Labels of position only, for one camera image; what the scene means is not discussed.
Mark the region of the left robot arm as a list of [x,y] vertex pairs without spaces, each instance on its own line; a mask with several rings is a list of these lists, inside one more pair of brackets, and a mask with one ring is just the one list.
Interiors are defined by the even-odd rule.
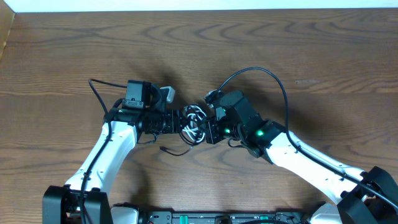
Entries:
[[42,199],[43,223],[146,223],[132,205],[111,207],[108,195],[125,158],[142,133],[181,133],[180,110],[141,111],[113,108],[105,116],[98,141],[64,186],[51,185]]

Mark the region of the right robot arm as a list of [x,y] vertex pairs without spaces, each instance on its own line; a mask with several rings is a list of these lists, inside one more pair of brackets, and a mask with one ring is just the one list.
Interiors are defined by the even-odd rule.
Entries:
[[293,172],[332,201],[305,223],[397,223],[397,183],[384,169],[366,172],[323,154],[286,126],[262,119],[241,91],[213,90],[205,102],[215,111],[203,125],[207,143],[237,141],[253,157]]

